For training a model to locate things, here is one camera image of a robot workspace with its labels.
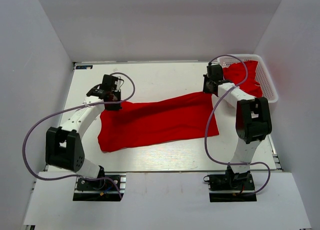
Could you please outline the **red t shirt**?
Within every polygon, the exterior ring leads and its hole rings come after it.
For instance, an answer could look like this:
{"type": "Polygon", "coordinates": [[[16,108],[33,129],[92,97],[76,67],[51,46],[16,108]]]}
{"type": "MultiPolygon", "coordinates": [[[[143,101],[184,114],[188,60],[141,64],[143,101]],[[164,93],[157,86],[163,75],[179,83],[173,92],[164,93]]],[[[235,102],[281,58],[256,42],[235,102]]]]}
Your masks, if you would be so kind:
{"type": "Polygon", "coordinates": [[[217,136],[219,130],[215,119],[206,129],[212,110],[212,96],[203,92],[159,102],[126,101],[121,110],[105,110],[100,115],[98,144],[102,152],[110,153],[205,135],[217,136]]]}

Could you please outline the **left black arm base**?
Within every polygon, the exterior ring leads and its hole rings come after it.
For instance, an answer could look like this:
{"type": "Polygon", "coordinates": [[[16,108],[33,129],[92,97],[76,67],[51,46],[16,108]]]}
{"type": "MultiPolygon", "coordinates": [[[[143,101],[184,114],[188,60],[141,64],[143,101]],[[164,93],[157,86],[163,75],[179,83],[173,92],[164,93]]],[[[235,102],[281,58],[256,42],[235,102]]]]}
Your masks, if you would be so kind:
{"type": "Polygon", "coordinates": [[[120,202],[125,193],[125,174],[106,174],[107,179],[88,181],[77,178],[74,202],[120,202]]]}

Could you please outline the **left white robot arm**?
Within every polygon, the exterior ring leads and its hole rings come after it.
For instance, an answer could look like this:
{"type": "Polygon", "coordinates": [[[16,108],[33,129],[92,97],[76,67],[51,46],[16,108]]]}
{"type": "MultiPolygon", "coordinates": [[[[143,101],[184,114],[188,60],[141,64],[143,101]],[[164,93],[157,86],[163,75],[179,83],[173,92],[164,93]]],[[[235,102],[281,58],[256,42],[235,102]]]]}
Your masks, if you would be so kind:
{"type": "Polygon", "coordinates": [[[46,132],[45,161],[48,165],[66,169],[88,178],[88,183],[99,190],[105,186],[106,178],[102,167],[85,158],[82,138],[88,127],[108,106],[110,110],[119,110],[121,105],[120,78],[104,75],[102,83],[86,94],[83,108],[59,127],[50,127],[46,132]]]}

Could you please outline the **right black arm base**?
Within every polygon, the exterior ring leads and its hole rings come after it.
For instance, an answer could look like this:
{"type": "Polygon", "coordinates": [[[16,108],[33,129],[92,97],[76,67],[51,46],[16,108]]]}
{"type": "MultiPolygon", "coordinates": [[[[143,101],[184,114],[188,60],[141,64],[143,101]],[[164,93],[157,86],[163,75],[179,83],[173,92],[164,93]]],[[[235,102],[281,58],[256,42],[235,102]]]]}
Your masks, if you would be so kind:
{"type": "Polygon", "coordinates": [[[208,184],[211,203],[256,202],[255,185],[250,171],[234,173],[227,166],[223,174],[210,174],[203,178],[208,184]]]}

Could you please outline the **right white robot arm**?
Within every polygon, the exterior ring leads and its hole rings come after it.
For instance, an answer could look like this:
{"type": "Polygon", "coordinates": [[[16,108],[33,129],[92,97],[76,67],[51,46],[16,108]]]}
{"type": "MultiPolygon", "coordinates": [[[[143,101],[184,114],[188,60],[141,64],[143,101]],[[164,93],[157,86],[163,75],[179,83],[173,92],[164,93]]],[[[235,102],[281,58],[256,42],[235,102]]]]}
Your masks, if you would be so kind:
{"type": "Polygon", "coordinates": [[[219,64],[209,63],[204,75],[203,91],[218,98],[214,109],[225,100],[235,108],[235,130],[238,135],[234,155],[227,166],[226,185],[236,190],[244,183],[242,174],[250,171],[250,164],[261,142],[272,131],[269,102],[265,97],[254,97],[226,80],[219,64]]]}

